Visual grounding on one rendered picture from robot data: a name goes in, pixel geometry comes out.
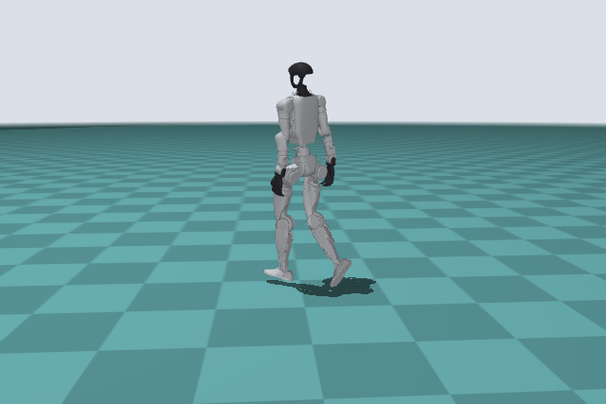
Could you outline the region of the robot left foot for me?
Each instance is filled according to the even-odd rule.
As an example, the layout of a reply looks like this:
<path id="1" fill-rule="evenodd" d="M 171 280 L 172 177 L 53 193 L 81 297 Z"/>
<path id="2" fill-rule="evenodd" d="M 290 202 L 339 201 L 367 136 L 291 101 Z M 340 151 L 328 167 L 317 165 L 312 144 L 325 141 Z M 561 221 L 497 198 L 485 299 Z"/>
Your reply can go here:
<path id="1" fill-rule="evenodd" d="M 281 269 L 281 267 L 280 267 L 280 269 Z M 286 280 L 286 281 L 294 281 L 294 275 L 293 275 L 293 273 L 291 271 L 287 271 L 287 269 L 286 269 L 286 272 L 284 272 L 284 270 L 283 270 L 283 272 L 281 272 L 279 270 L 279 268 L 277 268 L 277 269 L 266 269 L 266 270 L 264 270 L 264 273 L 266 273 L 268 275 L 271 275 L 273 277 L 281 278 L 281 279 Z"/>

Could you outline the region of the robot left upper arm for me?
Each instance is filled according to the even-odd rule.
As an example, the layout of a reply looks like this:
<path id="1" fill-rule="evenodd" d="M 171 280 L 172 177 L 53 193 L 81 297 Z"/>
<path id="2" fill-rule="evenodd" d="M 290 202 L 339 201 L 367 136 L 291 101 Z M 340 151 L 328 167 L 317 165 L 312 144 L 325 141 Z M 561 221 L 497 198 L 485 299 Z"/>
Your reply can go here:
<path id="1" fill-rule="evenodd" d="M 294 107 L 294 99 L 286 98 L 280 100 L 276 105 L 276 110 L 278 113 L 278 126 L 280 127 L 280 132 L 285 136 L 286 143 L 290 138 L 290 112 Z M 275 138 L 276 140 L 276 138 Z"/>

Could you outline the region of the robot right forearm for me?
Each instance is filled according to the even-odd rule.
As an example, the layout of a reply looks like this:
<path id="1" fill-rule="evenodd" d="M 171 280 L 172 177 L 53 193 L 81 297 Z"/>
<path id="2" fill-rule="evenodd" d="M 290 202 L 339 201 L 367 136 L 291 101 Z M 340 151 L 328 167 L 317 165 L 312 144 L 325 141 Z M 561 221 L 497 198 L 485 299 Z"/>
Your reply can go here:
<path id="1" fill-rule="evenodd" d="M 330 164 L 331 158 L 335 157 L 335 148 L 333 145 L 333 138 L 332 138 L 332 134 L 331 134 L 331 130 L 330 130 L 330 126 L 329 127 L 329 131 L 330 131 L 330 136 L 326 136 L 325 138 L 322 139 L 324 146 L 325 146 L 325 151 L 326 151 L 326 162 Z M 336 160 L 335 160 L 336 162 Z"/>

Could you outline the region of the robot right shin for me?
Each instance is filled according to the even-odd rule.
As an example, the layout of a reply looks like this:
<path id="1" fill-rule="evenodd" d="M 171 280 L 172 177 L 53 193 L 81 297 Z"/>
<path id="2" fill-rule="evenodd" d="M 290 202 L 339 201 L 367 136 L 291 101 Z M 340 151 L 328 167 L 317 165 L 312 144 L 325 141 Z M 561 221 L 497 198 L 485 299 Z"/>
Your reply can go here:
<path id="1" fill-rule="evenodd" d="M 322 248 L 322 250 L 326 253 L 326 255 L 328 256 L 328 258 L 331 260 L 334 269 L 338 266 L 337 264 L 340 263 L 340 257 L 336 252 L 336 249 L 334 247 L 334 239 L 331 235 L 330 232 L 330 228 L 328 227 L 328 225 L 326 224 L 326 222 L 324 223 L 324 225 L 318 229 L 314 229 L 311 228 L 311 226 L 308 224 L 314 238 L 316 239 L 317 243 L 319 244 L 319 246 Z M 333 261 L 334 263 L 333 263 Z"/>

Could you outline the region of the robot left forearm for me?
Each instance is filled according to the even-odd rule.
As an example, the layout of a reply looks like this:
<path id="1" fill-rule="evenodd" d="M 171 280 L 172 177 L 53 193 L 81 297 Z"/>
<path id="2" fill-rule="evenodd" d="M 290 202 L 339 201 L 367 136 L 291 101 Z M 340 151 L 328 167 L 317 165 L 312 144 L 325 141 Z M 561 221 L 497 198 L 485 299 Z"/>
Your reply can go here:
<path id="1" fill-rule="evenodd" d="M 276 173 L 278 173 L 280 175 L 281 170 L 283 168 L 286 168 L 286 170 L 287 170 L 287 165 L 289 165 L 289 160 L 288 160 L 289 147 L 287 147 L 285 136 L 282 133 L 278 133 L 276 135 L 276 146 L 277 146 L 277 155 L 278 155 Z"/>

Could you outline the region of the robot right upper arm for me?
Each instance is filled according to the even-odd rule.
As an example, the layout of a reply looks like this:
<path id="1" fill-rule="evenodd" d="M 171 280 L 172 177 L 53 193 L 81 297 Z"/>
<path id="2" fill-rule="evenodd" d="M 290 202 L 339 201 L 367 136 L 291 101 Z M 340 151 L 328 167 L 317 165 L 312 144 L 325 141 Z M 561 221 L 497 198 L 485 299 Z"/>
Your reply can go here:
<path id="1" fill-rule="evenodd" d="M 323 96 L 317 95 L 319 100 L 319 126 L 318 132 L 320 136 L 330 135 L 329 127 L 328 127 L 328 117 L 326 112 L 326 100 Z"/>

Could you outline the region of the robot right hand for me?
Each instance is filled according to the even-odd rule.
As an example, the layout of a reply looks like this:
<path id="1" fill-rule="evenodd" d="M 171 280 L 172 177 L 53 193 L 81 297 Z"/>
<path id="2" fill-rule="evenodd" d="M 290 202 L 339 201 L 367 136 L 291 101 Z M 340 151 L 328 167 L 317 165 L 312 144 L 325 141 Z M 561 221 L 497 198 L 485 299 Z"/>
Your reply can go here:
<path id="1" fill-rule="evenodd" d="M 330 186 L 333 184 L 335 160 L 335 157 L 332 157 L 330 164 L 326 162 L 328 173 L 323 183 L 321 183 L 323 184 L 322 186 Z"/>

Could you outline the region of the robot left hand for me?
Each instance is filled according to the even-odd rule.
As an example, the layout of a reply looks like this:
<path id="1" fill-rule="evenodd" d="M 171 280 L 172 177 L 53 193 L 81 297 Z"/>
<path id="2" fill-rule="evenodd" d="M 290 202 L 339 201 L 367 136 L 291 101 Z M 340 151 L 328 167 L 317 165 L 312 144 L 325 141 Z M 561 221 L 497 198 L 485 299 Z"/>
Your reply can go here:
<path id="1" fill-rule="evenodd" d="M 278 195 L 278 196 L 282 196 L 284 197 L 285 195 L 282 194 L 282 178 L 285 177 L 285 172 L 286 172 L 286 168 L 283 168 L 281 170 L 281 174 L 279 175 L 278 173 L 275 172 L 275 177 L 273 178 L 273 180 L 271 181 L 271 185 L 272 185 L 272 191 Z"/>

